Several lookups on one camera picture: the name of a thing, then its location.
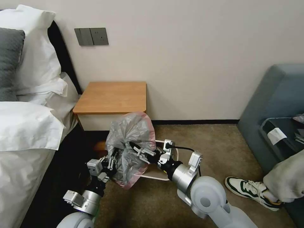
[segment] black cable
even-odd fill
[[[202,174],[200,173],[200,165],[199,165],[199,176],[202,176]]]
[[[167,148],[167,149],[169,149],[169,148],[186,149],[186,150],[190,150],[190,151],[192,151],[192,152],[195,151],[194,149],[191,149],[191,148],[188,148],[188,147],[177,147],[177,146],[172,146],[172,145],[170,145],[169,143],[166,144],[166,148]]]

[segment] light switch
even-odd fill
[[[109,45],[105,28],[90,28],[94,45]]]
[[[75,28],[75,34],[80,46],[93,46],[93,39],[89,28]]]

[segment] sneaker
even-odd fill
[[[268,191],[268,188],[262,182],[253,182],[237,177],[226,177],[225,185],[234,194],[252,199],[272,211],[277,211],[283,206],[281,201],[277,200],[273,202],[264,195]]]

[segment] white label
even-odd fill
[[[271,130],[268,134],[267,137],[271,141],[272,145],[275,145],[278,141],[287,138],[287,136],[281,131],[280,128],[274,128]]]

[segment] pillowcase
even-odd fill
[[[0,28],[0,101],[17,101],[14,80],[24,38],[22,30]]]
[[[58,150],[63,123],[54,109],[29,102],[0,102],[0,151]]]
[[[54,12],[25,5],[0,11],[1,28],[20,29],[25,32],[20,66],[16,72],[17,95],[51,91],[60,94],[60,91],[64,90],[63,86],[67,86],[59,77],[61,66],[48,38],[47,31],[54,18]],[[49,81],[58,83],[48,86]]]

